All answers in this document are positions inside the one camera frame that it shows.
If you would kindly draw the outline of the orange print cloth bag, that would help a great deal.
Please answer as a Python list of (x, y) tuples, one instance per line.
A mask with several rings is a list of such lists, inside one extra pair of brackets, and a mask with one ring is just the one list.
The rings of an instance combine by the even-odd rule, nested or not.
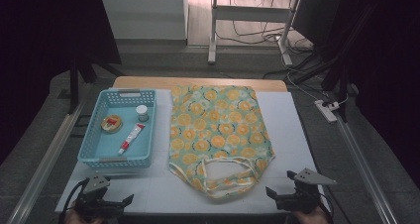
[(258, 183), (275, 153), (256, 92), (249, 86), (171, 89), (169, 170), (212, 198)]

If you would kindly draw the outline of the person's right hand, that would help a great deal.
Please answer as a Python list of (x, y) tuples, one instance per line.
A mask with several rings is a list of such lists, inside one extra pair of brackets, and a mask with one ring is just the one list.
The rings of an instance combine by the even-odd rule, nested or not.
[(320, 207), (317, 207), (308, 214), (301, 211), (293, 211), (292, 214), (300, 224), (330, 224), (328, 216)]

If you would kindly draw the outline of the aluminium rail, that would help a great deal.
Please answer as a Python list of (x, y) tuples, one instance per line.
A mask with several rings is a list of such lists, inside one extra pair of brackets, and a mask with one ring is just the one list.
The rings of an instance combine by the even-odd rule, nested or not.
[(74, 110), (65, 115), (41, 163), (38, 165), (6, 224), (26, 223), (85, 104), (86, 100), (80, 99), (79, 104), (74, 107)]
[(385, 194), (376, 180), (368, 161), (363, 154), (357, 139), (355, 138), (352, 129), (349, 124), (346, 123), (341, 117), (337, 120), (337, 126), (344, 138), (344, 141), (348, 147), (349, 153), (351, 154), (355, 166), (357, 167), (359, 174), (365, 184), (367, 192), (377, 210), (377, 213), (383, 224), (398, 224), (397, 218), (390, 206), (389, 201), (385, 197)]

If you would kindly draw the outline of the person's left hand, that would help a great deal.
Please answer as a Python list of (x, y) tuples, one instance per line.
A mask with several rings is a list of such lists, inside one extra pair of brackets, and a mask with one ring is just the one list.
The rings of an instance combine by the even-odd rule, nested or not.
[(84, 220), (77, 212), (68, 211), (64, 217), (64, 224), (102, 224), (102, 218), (95, 218), (90, 222)]

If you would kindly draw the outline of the black metal stand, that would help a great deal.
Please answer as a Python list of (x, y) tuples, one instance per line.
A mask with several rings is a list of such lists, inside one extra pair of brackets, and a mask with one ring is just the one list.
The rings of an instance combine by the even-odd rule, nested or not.
[(348, 99), (347, 86), (349, 82), (349, 57), (351, 56), (352, 47), (373, 11), (374, 6), (372, 4), (366, 4), (364, 6), (356, 21), (351, 26), (351, 32), (333, 58), (323, 61), (318, 67), (308, 73), (305, 73), (304, 75), (301, 75), (300, 77), (294, 79), (288, 78), (290, 83), (297, 86), (321, 72), (328, 71), (326, 77), (321, 83), (321, 87), (324, 91), (330, 91), (337, 83), (340, 83), (338, 97), (340, 107), (338, 108), (338, 111), (344, 121), (347, 121), (345, 103)]
[(98, 56), (85, 54), (83, 56), (73, 56), (69, 63), (70, 76), (70, 108), (68, 113), (72, 114), (79, 104), (79, 82), (78, 77), (81, 76), (87, 83), (96, 81), (97, 74), (93, 69), (93, 65), (97, 64), (108, 72), (116, 76), (125, 76), (125, 73), (115, 68), (111, 63), (105, 62)]

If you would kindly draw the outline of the small white-capped bottle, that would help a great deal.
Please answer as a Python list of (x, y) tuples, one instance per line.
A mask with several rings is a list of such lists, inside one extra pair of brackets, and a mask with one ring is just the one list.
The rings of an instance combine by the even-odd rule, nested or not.
[(141, 122), (146, 122), (149, 120), (148, 107), (146, 105), (137, 106), (136, 112), (138, 114), (138, 119)]

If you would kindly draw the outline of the white desk frame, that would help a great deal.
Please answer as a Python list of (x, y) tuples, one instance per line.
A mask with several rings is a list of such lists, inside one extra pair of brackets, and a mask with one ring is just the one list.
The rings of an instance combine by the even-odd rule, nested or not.
[(292, 65), (292, 60), (286, 48), (286, 40), (290, 31), (299, 0), (290, 0), (288, 8), (265, 8), (247, 6), (218, 5), (218, 0), (211, 1), (211, 32), (209, 40), (208, 63), (216, 62), (216, 25), (217, 21), (245, 21), (283, 23), (284, 31), (277, 36), (276, 43), (285, 65)]

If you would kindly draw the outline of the dark curtain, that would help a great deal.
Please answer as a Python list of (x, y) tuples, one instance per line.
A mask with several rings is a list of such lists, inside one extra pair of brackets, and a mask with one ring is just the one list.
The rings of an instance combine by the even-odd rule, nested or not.
[(356, 104), (420, 188), (420, 0), (369, 1), (351, 53)]
[(0, 164), (50, 93), (77, 66), (121, 62), (103, 0), (0, 0)]

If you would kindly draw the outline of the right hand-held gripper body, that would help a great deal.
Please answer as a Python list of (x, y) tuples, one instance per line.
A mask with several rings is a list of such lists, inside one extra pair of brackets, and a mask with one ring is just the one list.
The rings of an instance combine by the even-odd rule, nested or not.
[(278, 210), (301, 211), (306, 214), (313, 211), (320, 202), (320, 184), (335, 185), (337, 182), (312, 169), (305, 168), (297, 172), (292, 194), (278, 195), (275, 203)]

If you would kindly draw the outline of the red and white tube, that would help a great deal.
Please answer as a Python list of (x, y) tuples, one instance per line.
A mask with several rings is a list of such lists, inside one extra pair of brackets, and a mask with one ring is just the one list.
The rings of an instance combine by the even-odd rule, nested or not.
[(138, 135), (142, 132), (144, 128), (145, 128), (144, 124), (140, 124), (140, 123), (135, 124), (134, 128), (129, 133), (128, 137), (121, 144), (120, 149), (118, 151), (119, 155), (123, 155), (128, 150), (128, 148), (130, 147), (130, 144), (138, 137)]

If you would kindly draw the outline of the round tin with red label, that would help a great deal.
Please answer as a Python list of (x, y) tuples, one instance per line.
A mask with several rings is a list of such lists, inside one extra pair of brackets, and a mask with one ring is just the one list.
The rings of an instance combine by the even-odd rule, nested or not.
[(101, 128), (107, 133), (118, 132), (122, 125), (122, 118), (116, 114), (106, 116), (101, 122)]

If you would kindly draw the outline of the light blue plastic basket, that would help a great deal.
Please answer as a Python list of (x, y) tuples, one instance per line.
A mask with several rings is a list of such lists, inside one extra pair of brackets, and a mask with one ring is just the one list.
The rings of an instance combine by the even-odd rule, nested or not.
[[(138, 119), (136, 107), (148, 107), (149, 120)], [(148, 168), (152, 163), (157, 92), (154, 89), (106, 89), (99, 93), (94, 110), (78, 153), (78, 160), (93, 169)], [(102, 120), (116, 114), (123, 125), (116, 133), (107, 133), (101, 128)], [(145, 128), (130, 144), (128, 150), (119, 155), (121, 144), (136, 123)]]

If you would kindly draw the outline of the white table mat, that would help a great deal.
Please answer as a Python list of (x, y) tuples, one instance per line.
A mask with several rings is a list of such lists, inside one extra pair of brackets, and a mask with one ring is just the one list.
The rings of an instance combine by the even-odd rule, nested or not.
[(145, 214), (268, 214), (277, 211), (275, 202), (265, 194), (270, 187), (279, 194), (294, 191), (286, 173), (315, 169), (301, 123), (288, 92), (257, 93), (262, 116), (275, 158), (261, 180), (251, 190), (233, 197), (213, 199), (193, 189), (168, 168), (169, 117), (172, 108), (170, 92), (157, 91), (157, 133), (154, 135), (152, 164), (133, 175), (111, 179), (107, 200), (122, 200), (133, 195), (127, 215)]

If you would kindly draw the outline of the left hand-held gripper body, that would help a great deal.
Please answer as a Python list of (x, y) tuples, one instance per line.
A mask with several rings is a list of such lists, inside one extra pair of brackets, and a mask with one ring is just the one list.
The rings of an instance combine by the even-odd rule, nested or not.
[(109, 184), (109, 178), (97, 174), (82, 185), (75, 201), (74, 210), (86, 222), (91, 222), (95, 218), (115, 219), (123, 215), (123, 202), (103, 199)]

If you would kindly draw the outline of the white power strip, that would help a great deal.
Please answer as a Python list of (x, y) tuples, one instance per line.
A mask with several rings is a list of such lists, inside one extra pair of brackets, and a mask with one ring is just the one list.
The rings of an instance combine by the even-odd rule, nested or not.
[(316, 100), (314, 104), (322, 113), (322, 115), (328, 123), (334, 123), (337, 121), (337, 117), (334, 114), (334, 111), (340, 107), (338, 102), (326, 102), (323, 100)]

